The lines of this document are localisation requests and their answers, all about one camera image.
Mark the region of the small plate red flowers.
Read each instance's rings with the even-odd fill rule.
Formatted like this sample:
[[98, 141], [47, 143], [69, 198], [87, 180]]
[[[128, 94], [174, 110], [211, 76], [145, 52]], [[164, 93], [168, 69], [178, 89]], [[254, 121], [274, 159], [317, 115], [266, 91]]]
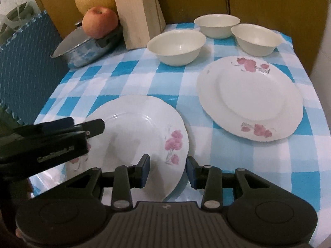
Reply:
[[163, 201], [185, 170], [189, 139], [177, 110], [163, 100], [127, 95], [98, 107], [86, 120], [102, 119], [104, 132], [88, 140], [89, 152], [66, 163], [67, 178], [92, 168], [114, 171], [150, 156], [150, 171], [142, 189], [132, 189], [132, 201]]

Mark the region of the large plate red flowers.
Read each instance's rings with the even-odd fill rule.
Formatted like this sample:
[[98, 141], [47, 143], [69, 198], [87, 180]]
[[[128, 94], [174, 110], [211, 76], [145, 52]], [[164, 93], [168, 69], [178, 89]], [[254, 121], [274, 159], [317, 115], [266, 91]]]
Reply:
[[303, 98], [275, 65], [230, 56], [207, 65], [196, 89], [204, 111], [235, 136], [271, 142], [291, 136], [303, 119]]

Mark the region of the large cream bowl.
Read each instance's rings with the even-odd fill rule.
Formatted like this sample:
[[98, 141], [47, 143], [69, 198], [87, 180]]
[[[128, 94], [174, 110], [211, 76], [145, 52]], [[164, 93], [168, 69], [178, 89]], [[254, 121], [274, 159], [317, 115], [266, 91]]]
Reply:
[[206, 36], [196, 30], [171, 30], [152, 38], [147, 49], [164, 64], [173, 67], [193, 62], [206, 43]]

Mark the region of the blue foam mat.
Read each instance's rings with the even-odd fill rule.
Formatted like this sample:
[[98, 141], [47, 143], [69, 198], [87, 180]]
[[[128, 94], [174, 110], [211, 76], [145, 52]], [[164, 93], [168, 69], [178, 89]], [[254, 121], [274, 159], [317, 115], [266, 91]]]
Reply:
[[51, 57], [61, 41], [42, 12], [1, 45], [2, 124], [11, 129], [32, 124], [50, 110], [50, 96], [69, 71], [65, 61]]

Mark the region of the steel pot with lid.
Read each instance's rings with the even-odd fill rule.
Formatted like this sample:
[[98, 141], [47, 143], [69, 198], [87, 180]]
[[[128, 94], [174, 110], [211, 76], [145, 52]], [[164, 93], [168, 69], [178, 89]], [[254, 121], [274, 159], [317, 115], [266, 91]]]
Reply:
[[119, 24], [101, 39], [85, 34], [82, 25], [67, 35], [51, 54], [53, 59], [62, 59], [69, 69], [86, 66], [116, 49], [124, 40], [123, 27]]

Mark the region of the red apple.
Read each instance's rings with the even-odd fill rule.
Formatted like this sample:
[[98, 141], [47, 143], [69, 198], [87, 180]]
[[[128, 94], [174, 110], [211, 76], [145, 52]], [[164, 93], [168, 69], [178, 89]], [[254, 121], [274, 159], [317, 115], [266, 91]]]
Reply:
[[118, 26], [117, 14], [108, 7], [93, 7], [83, 17], [82, 27], [85, 34], [101, 39]]

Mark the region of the wooden knife block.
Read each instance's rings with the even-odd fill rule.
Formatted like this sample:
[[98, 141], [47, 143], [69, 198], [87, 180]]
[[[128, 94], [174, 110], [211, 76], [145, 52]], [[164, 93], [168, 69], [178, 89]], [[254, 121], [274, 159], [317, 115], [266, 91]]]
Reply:
[[165, 29], [158, 0], [115, 0], [128, 50], [145, 48]]

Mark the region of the wooden cabinet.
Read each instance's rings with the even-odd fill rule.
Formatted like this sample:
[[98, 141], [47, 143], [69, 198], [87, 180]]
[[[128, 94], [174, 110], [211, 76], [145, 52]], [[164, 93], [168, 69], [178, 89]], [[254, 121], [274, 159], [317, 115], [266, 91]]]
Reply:
[[329, 0], [158, 0], [166, 24], [191, 23], [199, 16], [227, 13], [292, 38], [294, 51], [310, 73], [326, 25]]

